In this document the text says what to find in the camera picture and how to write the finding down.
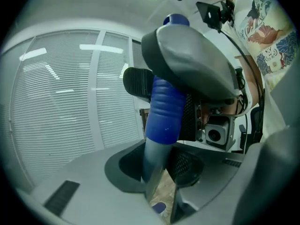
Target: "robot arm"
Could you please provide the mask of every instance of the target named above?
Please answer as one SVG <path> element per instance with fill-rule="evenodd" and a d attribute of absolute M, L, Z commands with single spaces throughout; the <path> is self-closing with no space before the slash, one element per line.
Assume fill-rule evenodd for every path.
<path fill-rule="evenodd" d="M 252 105 L 242 72 L 202 34 L 185 25 L 163 26 L 142 39 L 142 54 L 153 74 L 173 87 L 190 94 L 196 103 L 213 111 L 205 125 L 210 146 L 228 151 L 234 144 L 234 120 Z M 239 115 L 222 115 L 220 108 L 233 104 L 240 95 L 245 106 Z"/>

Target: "window blind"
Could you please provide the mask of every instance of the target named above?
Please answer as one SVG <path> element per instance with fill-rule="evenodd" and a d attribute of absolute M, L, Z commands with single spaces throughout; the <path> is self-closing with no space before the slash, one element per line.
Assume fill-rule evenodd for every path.
<path fill-rule="evenodd" d="M 128 38 L 105 34 L 97 70 L 97 110 L 105 148 L 139 139 L 135 106 L 123 85 L 129 66 Z"/>
<path fill-rule="evenodd" d="M 133 53 L 133 61 L 134 61 L 135 68 L 149 69 L 143 58 L 142 46 L 140 42 L 132 40 L 132 53 Z"/>
<path fill-rule="evenodd" d="M 91 50 L 99 32 L 36 37 L 20 57 L 12 98 L 13 132 L 35 185 L 74 158 L 95 151 L 88 117 Z"/>

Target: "mesh panel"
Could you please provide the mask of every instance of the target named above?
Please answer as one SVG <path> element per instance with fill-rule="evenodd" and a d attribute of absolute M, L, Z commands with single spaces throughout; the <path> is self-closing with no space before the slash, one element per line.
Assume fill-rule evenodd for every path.
<path fill-rule="evenodd" d="M 178 140 L 196 141 L 196 111 L 192 95 L 187 95 Z"/>
<path fill-rule="evenodd" d="M 129 94 L 150 100 L 153 79 L 151 71 L 129 67 L 124 72 L 123 84 Z"/>
<path fill-rule="evenodd" d="M 171 158 L 169 160 L 168 172 L 173 180 L 176 180 L 191 169 L 192 163 L 189 157 L 180 153 L 173 153 Z"/>

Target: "blue water bottle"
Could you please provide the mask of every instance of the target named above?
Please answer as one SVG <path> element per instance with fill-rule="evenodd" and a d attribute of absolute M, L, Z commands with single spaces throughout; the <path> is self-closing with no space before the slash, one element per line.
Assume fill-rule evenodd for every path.
<path fill-rule="evenodd" d="M 171 14 L 166 17 L 164 25 L 173 24 L 189 26 L 189 21 L 183 15 Z M 168 81 L 154 77 L 142 173 L 142 179 L 147 184 L 147 198 L 151 198 L 155 192 L 172 146 L 179 138 L 185 102 L 186 94 Z"/>

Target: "person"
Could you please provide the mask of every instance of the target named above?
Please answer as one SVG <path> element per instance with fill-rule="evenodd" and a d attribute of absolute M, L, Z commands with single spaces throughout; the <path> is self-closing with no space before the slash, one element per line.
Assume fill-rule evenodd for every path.
<path fill-rule="evenodd" d="M 263 142 L 271 134 L 285 128 L 285 122 L 272 100 L 271 92 L 296 56 L 299 46 L 297 31 L 277 0 L 229 1 L 234 4 L 233 25 L 226 22 L 222 31 L 232 38 L 245 54 L 258 79 L 260 94 L 263 94 L 261 74 L 265 81 L 261 139 Z M 255 106 L 259 101 L 255 77 L 235 47 L 232 47 L 232 54 L 243 67 L 253 100 L 252 106 Z M 225 107 L 222 113 L 235 114 L 236 107 L 236 103 Z"/>

